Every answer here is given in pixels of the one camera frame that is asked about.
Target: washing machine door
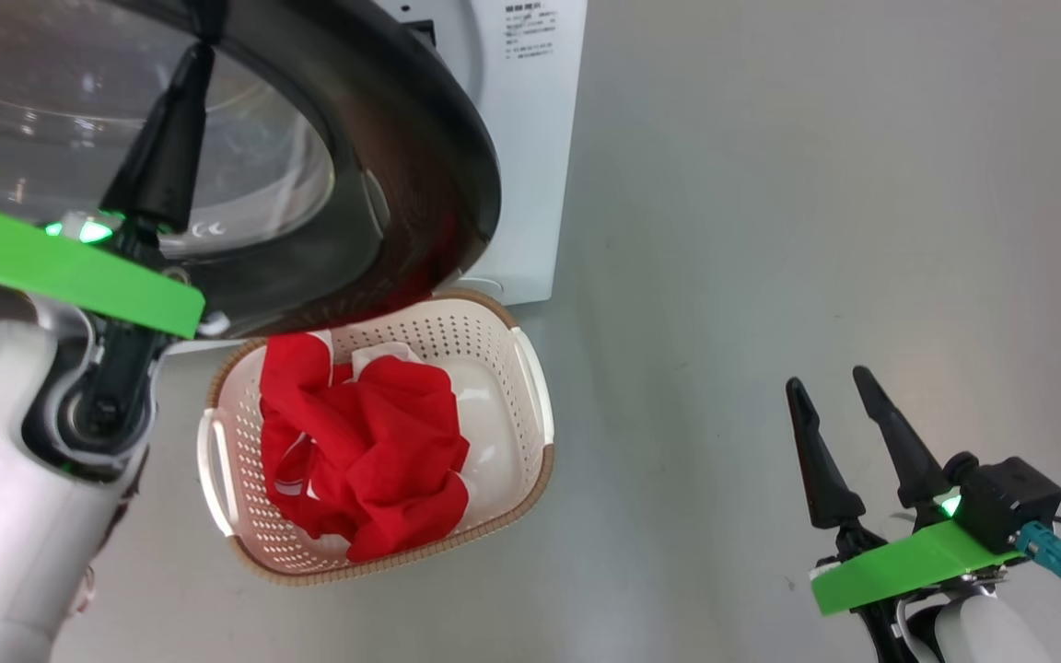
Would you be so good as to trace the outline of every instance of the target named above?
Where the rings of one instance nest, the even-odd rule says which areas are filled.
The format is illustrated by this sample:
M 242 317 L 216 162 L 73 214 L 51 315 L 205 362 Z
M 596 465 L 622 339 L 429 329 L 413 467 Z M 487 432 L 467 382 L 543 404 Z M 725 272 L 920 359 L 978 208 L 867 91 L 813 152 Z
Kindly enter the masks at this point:
M 408 306 L 476 261 L 497 157 L 429 43 L 370 0 L 228 0 L 173 272 L 220 337 Z M 107 233 L 101 196 L 193 42 L 182 0 L 0 0 L 0 210 Z

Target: basket handle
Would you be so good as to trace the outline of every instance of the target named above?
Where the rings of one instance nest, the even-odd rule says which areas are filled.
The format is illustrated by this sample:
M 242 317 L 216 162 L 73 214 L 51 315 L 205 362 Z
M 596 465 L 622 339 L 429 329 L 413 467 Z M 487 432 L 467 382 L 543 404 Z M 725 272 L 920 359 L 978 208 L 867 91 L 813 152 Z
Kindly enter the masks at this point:
M 207 503 L 207 511 L 211 520 L 225 537 L 236 535 L 236 490 L 231 486 L 231 461 L 227 458 L 227 434 L 224 423 L 218 417 L 218 409 L 209 407 L 203 411 L 198 419 L 198 435 L 195 437 L 198 454 L 198 485 L 203 486 L 203 500 Z M 223 473 L 224 496 L 227 499 L 227 510 L 220 504 L 220 490 L 215 487 L 215 473 L 211 466 L 211 446 L 214 437 L 215 450 L 219 451 L 220 471 Z
M 534 418 L 542 431 L 542 443 L 555 443 L 555 413 L 551 409 L 551 395 L 547 394 L 547 378 L 543 377 L 542 364 L 539 364 L 539 353 L 534 351 L 530 338 L 527 338 L 521 327 L 510 329 L 514 334 L 515 351 L 519 355 L 522 373 L 530 385 L 530 404 L 534 407 Z

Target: green light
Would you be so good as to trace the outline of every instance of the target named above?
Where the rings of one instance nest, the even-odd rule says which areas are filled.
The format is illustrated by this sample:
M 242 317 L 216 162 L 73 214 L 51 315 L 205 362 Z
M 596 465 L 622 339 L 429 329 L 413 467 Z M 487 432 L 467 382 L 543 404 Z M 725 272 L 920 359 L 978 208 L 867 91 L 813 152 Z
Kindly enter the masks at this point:
M 101 240 L 108 239 L 114 230 L 109 229 L 107 226 L 102 226 L 97 222 L 86 221 L 84 226 L 81 227 L 81 242 L 85 244 L 101 242 Z
M 960 506 L 960 495 L 951 496 L 951 499 L 946 499 L 942 501 L 942 503 L 939 503 L 939 508 L 943 508 L 944 513 L 946 513 L 949 518 L 956 516 L 957 506 Z

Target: black knob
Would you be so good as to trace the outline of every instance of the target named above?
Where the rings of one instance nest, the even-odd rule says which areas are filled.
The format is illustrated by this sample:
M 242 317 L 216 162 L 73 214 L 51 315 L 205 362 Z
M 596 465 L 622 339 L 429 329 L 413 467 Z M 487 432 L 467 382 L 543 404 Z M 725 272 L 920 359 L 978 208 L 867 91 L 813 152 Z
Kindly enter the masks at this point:
M 964 483 L 964 477 L 968 477 L 968 473 L 977 467 L 980 467 L 980 460 L 967 450 L 962 450 L 944 464 L 944 478 L 947 478 L 949 484 L 960 486 Z

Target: brown basket rim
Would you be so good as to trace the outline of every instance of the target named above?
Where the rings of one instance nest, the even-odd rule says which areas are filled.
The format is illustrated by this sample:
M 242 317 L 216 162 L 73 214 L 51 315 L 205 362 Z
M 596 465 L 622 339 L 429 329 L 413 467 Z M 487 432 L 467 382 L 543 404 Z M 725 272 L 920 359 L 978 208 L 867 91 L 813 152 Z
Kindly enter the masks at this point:
M 506 328 L 512 329 L 518 327 L 518 320 L 515 320 L 514 316 L 510 315 L 509 311 L 506 311 L 502 304 L 498 303 L 495 299 L 491 297 L 486 297 L 481 293 L 476 293 L 474 290 L 448 290 L 431 299 L 433 299 L 433 301 L 435 301 L 435 299 L 464 299 L 465 301 L 481 304 L 491 311 L 493 315 L 497 315 L 498 318 L 501 318 L 502 322 L 506 324 Z M 231 373 L 232 368 L 234 368 L 237 364 L 240 364 L 240 361 L 245 356 L 248 356 L 249 353 L 256 351 L 257 348 L 261 348 L 267 343 L 267 338 L 249 339 L 247 343 L 237 348 L 236 351 L 232 351 L 230 355 L 224 360 L 224 364 L 220 366 L 220 370 L 215 372 L 215 377 L 211 380 L 211 386 L 209 387 L 209 390 L 207 390 L 207 406 L 209 408 L 219 406 L 220 390 L 223 389 L 224 382 L 227 381 L 227 376 Z M 309 585 L 337 582 L 338 580 L 358 578 L 358 576 L 366 576 L 369 574 L 376 574 L 376 572 L 379 571 L 403 566 L 404 563 L 418 562 L 421 559 L 431 557 L 432 555 L 445 553 L 447 549 L 463 546 L 469 541 L 475 541 L 476 539 L 483 538 L 488 534 L 497 533 L 499 529 L 509 526 L 516 520 L 525 516 L 527 511 L 530 511 L 530 508 L 538 503 L 542 493 L 547 490 L 547 483 L 551 482 L 551 474 L 554 469 L 555 446 L 543 446 L 542 464 L 539 469 L 539 477 L 535 478 L 534 486 L 530 487 L 530 492 L 522 501 L 520 501 L 515 508 L 510 509 L 510 511 L 506 511 L 504 514 L 493 518 L 493 520 L 488 520 L 481 525 L 476 525 L 476 527 L 466 529 L 464 533 L 454 534 L 454 536 L 442 539 L 441 541 L 431 542 L 429 545 L 404 551 L 404 553 L 396 555 L 389 555 L 388 557 L 384 557 L 382 559 L 375 559 L 375 561 L 370 562 L 354 563 L 354 565 L 351 566 L 344 566 L 332 571 L 320 571 L 316 574 L 282 574 L 282 572 L 268 569 L 268 566 L 262 565 L 262 563 L 258 562 L 256 558 L 248 553 L 248 547 L 244 545 L 244 541 L 241 540 L 239 534 L 232 534 L 232 536 L 227 537 L 227 542 L 231 545 L 232 551 L 234 551 L 236 557 L 240 558 L 240 561 L 244 563 L 245 568 L 248 568 L 248 571 L 251 571 L 253 574 L 261 576 L 269 582 L 286 585 L 286 587 L 309 587 Z

